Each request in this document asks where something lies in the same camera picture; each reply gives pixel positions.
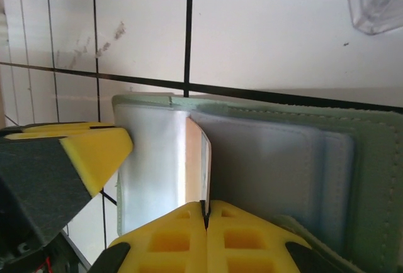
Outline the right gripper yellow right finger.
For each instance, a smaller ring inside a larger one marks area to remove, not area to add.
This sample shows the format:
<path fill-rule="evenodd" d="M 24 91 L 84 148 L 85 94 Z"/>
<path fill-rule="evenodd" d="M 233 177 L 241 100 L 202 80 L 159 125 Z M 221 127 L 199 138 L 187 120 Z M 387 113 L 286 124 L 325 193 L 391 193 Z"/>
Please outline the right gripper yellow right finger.
<path fill-rule="evenodd" d="M 299 235 L 223 201 L 210 208 L 208 272 L 334 272 Z"/>

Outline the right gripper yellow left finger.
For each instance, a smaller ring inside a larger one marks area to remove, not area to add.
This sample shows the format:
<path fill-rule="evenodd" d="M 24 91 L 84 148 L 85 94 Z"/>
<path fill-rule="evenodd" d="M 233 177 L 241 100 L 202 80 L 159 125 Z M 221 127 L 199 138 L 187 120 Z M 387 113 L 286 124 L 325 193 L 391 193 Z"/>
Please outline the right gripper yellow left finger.
<path fill-rule="evenodd" d="M 190 202 L 116 238 L 91 272 L 206 272 L 203 210 L 203 202 Z"/>

